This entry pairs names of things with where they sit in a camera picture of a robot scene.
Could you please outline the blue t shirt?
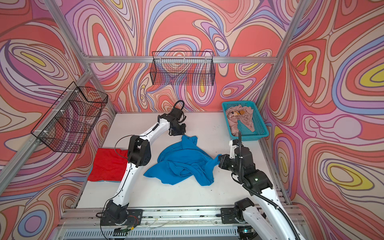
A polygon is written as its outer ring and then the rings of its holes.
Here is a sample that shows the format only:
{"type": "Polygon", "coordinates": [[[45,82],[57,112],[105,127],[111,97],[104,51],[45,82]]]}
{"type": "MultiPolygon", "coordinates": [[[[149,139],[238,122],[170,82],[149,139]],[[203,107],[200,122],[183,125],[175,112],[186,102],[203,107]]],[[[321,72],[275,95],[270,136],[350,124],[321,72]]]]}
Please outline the blue t shirt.
{"type": "Polygon", "coordinates": [[[165,148],[157,163],[144,176],[159,179],[163,184],[176,185],[194,177],[200,186],[214,183],[214,168],[219,165],[219,156],[212,158],[197,146],[198,137],[182,136],[180,142],[165,148]]]}

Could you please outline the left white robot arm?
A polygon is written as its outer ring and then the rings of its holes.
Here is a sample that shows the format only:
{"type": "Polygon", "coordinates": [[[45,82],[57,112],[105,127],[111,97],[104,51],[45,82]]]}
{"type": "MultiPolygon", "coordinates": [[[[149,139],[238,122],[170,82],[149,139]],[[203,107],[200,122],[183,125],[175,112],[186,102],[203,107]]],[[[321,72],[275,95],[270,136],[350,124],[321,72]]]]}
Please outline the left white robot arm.
{"type": "Polygon", "coordinates": [[[151,145],[165,132],[170,136],[182,136],[186,133],[185,103],[177,101],[169,113],[159,115],[157,122],[140,135],[130,135],[126,171],[116,194],[106,201],[100,214],[100,226],[128,225],[128,206],[131,192],[139,174],[152,157],[151,145]]]}

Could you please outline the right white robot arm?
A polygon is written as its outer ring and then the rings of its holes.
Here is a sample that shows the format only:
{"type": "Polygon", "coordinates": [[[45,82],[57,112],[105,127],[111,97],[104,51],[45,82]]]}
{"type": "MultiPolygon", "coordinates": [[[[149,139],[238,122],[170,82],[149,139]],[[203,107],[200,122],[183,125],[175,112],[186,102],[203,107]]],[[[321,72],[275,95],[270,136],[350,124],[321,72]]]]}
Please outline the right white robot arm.
{"type": "Polygon", "coordinates": [[[232,179],[250,194],[235,202],[235,221],[248,224],[254,230],[253,236],[262,240],[304,240],[269,177],[256,168],[252,152],[242,143],[241,132],[229,146],[230,153],[219,156],[219,168],[230,171],[232,179]]]}

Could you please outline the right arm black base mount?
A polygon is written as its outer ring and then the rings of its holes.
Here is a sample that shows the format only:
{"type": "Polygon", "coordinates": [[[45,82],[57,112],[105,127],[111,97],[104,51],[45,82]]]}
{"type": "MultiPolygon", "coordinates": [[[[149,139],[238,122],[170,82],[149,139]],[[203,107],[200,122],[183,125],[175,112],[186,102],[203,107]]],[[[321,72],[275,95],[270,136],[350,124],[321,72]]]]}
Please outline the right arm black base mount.
{"type": "Polygon", "coordinates": [[[254,207],[255,204],[249,199],[245,198],[234,203],[231,208],[221,208],[220,217],[223,224],[242,224],[246,221],[243,217],[243,212],[248,207],[254,207]]]}

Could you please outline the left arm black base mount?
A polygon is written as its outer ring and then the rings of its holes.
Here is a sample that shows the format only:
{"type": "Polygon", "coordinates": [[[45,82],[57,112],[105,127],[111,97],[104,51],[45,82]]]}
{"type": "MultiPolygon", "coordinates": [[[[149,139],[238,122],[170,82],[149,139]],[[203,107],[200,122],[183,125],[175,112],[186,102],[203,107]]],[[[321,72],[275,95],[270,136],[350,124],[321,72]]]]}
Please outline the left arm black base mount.
{"type": "Polygon", "coordinates": [[[101,226],[136,227],[141,224],[143,212],[142,209],[129,209],[109,200],[101,215],[101,226]]]}

